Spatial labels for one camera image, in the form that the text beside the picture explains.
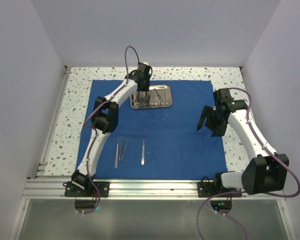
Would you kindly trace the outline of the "blue surgical cloth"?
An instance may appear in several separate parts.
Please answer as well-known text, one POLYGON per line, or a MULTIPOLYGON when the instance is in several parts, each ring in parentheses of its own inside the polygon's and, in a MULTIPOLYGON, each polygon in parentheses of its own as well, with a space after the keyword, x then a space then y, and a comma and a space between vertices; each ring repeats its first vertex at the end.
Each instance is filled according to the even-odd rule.
POLYGON ((205 105, 213 106, 210 81, 169 80, 172 105, 133 109, 125 101, 118 126, 107 139, 96 167, 99 179, 199 180, 227 170, 221 137, 197 124, 205 105), (129 138, 123 161, 115 168, 116 147, 129 138), (145 139, 145 163, 141 164, 145 139))

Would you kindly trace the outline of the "thin steel tweezers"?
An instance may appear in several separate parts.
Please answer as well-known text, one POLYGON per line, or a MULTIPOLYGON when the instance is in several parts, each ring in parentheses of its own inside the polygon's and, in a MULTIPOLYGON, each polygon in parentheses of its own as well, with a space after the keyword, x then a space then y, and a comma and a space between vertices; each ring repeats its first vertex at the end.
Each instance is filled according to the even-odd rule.
POLYGON ((120 161, 122 162, 123 159, 124 159, 124 156, 125 156, 125 153, 126 153, 126 150, 127 150, 127 147, 128 147, 128 143, 129 143, 129 138, 127 139, 124 139, 124 145, 122 147, 122 152, 121 152, 121 158, 120 158, 120 161))

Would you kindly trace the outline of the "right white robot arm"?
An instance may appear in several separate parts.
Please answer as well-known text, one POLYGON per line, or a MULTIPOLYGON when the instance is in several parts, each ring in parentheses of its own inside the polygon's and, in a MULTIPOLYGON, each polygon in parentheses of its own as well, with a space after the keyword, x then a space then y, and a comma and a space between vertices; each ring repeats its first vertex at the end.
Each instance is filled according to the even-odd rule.
POLYGON ((223 137, 231 126, 238 135, 249 163, 244 171, 216 173, 213 179, 203 178, 202 185, 217 196, 230 190, 243 190, 248 195, 283 190, 287 178, 289 158, 279 154, 264 138, 250 116, 251 107, 244 100, 235 100, 228 88, 213 92, 214 106, 205 105, 196 129, 206 127, 212 137, 223 137))

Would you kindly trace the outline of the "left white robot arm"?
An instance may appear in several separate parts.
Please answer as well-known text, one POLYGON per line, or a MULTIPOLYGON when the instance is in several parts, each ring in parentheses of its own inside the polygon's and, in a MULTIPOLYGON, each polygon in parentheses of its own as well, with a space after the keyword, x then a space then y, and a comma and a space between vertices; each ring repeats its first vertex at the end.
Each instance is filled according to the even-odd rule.
POLYGON ((97 97, 93 112, 83 126, 91 129, 90 140, 82 161, 71 176, 71 183, 82 196, 93 193, 93 177, 103 147, 119 123, 119 108, 131 95, 147 92, 150 87, 152 67, 140 62, 137 69, 127 74, 122 83, 105 97, 97 97))

